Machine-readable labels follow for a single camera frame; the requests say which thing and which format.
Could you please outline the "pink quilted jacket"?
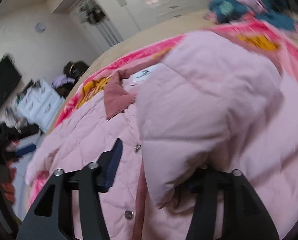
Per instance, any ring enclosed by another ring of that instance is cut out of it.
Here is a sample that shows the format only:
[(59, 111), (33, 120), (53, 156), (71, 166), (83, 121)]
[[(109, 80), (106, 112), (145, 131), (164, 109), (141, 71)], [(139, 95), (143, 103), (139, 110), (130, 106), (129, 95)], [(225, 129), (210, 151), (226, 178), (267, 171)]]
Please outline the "pink quilted jacket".
[(183, 239), (195, 198), (177, 188), (203, 162), (241, 170), (280, 239), (298, 221), (298, 83), (253, 46), (195, 31), (165, 55), (111, 74), (44, 139), (26, 183), (78, 170), (117, 138), (121, 162), (100, 197), (112, 239)]

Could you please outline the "purple clothes pile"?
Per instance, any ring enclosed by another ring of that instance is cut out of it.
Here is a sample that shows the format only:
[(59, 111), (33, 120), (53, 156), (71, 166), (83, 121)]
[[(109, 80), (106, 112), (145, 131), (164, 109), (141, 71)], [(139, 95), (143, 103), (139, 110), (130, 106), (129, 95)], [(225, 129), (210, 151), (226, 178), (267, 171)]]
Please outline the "purple clothes pile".
[(51, 86), (56, 89), (67, 83), (74, 83), (75, 79), (67, 77), (65, 74), (57, 76), (51, 83)]

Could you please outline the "white drawer cabinet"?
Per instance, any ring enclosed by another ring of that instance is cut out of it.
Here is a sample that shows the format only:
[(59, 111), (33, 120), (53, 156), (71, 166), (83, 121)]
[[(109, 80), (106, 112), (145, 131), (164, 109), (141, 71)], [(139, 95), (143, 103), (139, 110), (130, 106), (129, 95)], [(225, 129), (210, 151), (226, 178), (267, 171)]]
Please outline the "white drawer cabinet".
[(18, 116), (37, 124), (46, 133), (64, 101), (44, 79), (37, 79), (14, 106)]

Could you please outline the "black flat television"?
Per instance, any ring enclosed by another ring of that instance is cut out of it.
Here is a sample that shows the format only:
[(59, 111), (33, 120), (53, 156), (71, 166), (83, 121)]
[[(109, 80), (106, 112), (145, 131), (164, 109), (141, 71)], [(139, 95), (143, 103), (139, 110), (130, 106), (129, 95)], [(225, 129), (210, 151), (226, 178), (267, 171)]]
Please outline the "black flat television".
[(17, 87), (21, 78), (22, 75), (10, 56), (4, 56), (0, 61), (0, 108)]

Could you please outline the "black bag on floor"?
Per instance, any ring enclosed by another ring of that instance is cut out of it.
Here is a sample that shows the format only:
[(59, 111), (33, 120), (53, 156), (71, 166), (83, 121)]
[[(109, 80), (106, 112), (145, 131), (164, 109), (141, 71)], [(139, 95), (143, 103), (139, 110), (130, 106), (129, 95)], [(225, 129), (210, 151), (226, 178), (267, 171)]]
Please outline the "black bag on floor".
[(72, 79), (79, 79), (87, 70), (89, 65), (84, 61), (71, 62), (69, 61), (63, 69), (63, 73)]

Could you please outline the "beige bed cover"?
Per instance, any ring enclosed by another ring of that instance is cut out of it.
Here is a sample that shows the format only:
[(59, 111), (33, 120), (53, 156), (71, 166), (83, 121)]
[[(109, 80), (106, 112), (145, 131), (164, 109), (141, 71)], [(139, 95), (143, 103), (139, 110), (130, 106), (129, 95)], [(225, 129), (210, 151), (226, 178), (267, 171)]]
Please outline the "beige bed cover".
[(151, 58), (169, 46), (164, 45), (163, 40), (215, 25), (212, 21), (203, 18), (206, 13), (206, 10), (199, 10), (166, 20), (110, 48), (94, 61), (80, 78), (61, 106), (60, 114), (66, 115), (74, 111), (80, 101), (80, 90), (89, 80), (110, 76), (117, 69), (135, 66)]

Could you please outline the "hanging bags on door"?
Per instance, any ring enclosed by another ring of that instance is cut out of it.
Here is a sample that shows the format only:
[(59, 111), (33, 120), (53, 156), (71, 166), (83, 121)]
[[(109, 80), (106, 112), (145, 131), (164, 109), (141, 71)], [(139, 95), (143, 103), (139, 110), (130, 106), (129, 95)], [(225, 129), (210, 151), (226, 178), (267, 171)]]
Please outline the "hanging bags on door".
[(79, 19), (82, 23), (96, 25), (106, 18), (106, 14), (94, 0), (87, 0), (78, 10)]

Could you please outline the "white wardrobe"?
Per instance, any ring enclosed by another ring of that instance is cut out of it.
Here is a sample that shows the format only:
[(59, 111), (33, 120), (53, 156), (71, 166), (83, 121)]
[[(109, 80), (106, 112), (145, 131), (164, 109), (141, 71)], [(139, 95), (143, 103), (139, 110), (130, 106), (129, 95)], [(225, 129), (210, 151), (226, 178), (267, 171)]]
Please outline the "white wardrobe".
[(96, 0), (122, 39), (166, 20), (208, 8), (208, 0)]

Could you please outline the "pink cartoon bear blanket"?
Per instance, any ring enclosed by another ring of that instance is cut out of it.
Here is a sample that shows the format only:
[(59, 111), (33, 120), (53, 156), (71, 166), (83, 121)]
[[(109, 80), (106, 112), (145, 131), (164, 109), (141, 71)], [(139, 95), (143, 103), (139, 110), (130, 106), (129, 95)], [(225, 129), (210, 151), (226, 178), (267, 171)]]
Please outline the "pink cartoon bear blanket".
[[(291, 75), (296, 77), (298, 81), (298, 34), (279, 30), (271, 24), (260, 20), (249, 20), (247, 22), (234, 24), (213, 25), (208, 28), (197, 30), (215, 30), (224, 32), (233, 35), (234, 37), (237, 37), (254, 47), (276, 52), (279, 59), (283, 61), (282, 65), (286, 68), (287, 71), (289, 71)], [(188, 33), (189, 32), (169, 38), (167, 40), (163, 40), (163, 44), (168, 44), (169, 46), (154, 54), (153, 56), (151, 56), (151, 58), (145, 59), (143, 62), (158, 57), (164, 52), (172, 49)], [(91, 79), (89, 80), (89, 82), (84, 83), (84, 86), (80, 90), (80, 101), (76, 105), (74, 111), (66, 115), (58, 113), (48, 133), (52, 133), (53, 129), (60, 125), (64, 120), (69, 118), (73, 114), (73, 112), (76, 111), (76, 109), (78, 109), (82, 104), (86, 103), (97, 92), (99, 92), (105, 85), (104, 79), (110, 76), (102, 77), (100, 79)]]

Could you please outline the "blue flamingo print quilt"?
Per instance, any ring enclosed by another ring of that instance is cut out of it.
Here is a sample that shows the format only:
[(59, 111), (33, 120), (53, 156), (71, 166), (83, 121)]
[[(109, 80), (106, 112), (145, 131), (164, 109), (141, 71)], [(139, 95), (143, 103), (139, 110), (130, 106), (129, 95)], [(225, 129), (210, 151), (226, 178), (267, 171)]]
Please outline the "blue flamingo print quilt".
[(215, 24), (252, 19), (298, 33), (298, 8), (293, 0), (208, 0), (204, 18)]

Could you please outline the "round wall clock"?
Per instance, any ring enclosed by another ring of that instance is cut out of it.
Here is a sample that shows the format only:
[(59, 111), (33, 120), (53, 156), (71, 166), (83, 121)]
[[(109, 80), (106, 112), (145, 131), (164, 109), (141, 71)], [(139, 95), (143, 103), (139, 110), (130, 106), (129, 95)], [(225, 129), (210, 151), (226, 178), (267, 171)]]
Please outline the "round wall clock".
[(44, 22), (38, 22), (35, 26), (35, 31), (37, 33), (43, 33), (46, 30), (46, 24)]

